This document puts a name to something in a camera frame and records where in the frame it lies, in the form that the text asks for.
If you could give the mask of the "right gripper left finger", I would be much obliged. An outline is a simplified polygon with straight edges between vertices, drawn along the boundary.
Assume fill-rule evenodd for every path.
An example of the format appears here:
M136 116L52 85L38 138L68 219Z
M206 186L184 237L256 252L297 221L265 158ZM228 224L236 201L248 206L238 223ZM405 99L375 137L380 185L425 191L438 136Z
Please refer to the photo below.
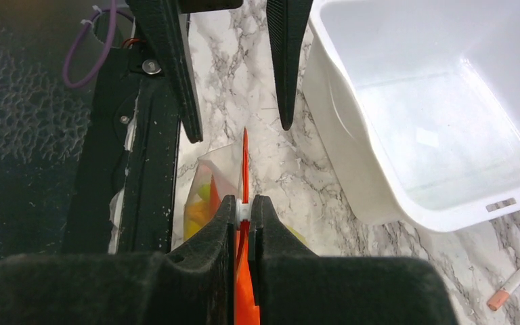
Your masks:
M0 324L233 324L236 199L174 251L14 255Z

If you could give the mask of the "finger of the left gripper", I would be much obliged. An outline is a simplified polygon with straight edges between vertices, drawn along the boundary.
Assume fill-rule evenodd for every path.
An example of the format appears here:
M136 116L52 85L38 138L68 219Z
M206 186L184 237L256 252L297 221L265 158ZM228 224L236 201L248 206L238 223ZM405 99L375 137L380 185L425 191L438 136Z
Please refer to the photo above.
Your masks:
M312 0L268 0L269 44L280 122L288 131L295 112L299 59Z
M176 96L191 143L203 140L202 121L188 45L188 15L199 1L131 0L127 2Z

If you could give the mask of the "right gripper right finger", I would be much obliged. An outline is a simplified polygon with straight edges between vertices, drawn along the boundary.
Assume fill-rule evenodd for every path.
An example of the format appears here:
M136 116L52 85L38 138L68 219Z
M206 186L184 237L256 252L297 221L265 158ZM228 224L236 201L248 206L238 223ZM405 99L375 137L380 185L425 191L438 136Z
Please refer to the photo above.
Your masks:
M443 280L410 257L321 257L278 218L251 207L248 267L262 324L456 324Z

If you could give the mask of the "clear zip bag orange zipper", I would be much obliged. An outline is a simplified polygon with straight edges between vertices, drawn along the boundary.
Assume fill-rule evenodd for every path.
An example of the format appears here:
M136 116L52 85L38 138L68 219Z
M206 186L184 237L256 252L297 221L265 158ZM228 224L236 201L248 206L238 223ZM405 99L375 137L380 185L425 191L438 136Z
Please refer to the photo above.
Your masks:
M313 271L318 256L286 225L268 196L243 202L237 181L229 181L214 163L227 163L242 174L246 146L214 150L199 162L185 206L184 223L192 235L168 253L158 271L146 323L235 324L239 259L246 259L247 305L256 324L315 324L318 315Z

